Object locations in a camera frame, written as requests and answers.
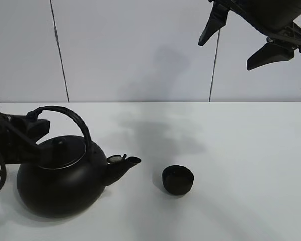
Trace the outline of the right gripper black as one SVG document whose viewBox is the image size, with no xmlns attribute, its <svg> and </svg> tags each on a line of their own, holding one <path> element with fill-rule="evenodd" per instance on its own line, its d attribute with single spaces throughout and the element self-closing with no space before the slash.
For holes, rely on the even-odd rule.
<svg viewBox="0 0 301 241">
<path fill-rule="evenodd" d="M 301 52 L 301 27 L 294 22 L 301 15 L 301 1 L 213 1 L 199 46 L 226 25 L 229 11 L 240 15 L 262 34 L 279 40 L 266 43 L 254 53 L 247 60 L 247 70 L 289 61 L 297 48 Z"/>
</svg>

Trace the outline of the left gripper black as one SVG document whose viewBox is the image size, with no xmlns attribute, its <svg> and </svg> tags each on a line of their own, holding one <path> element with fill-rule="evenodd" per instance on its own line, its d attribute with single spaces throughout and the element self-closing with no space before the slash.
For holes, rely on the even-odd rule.
<svg viewBox="0 0 301 241">
<path fill-rule="evenodd" d="M 3 162 L 47 164 L 52 160 L 53 145 L 39 145 L 36 141 L 49 130 L 49 120 L 29 120 L 26 116 L 0 112 L 0 154 Z"/>
</svg>

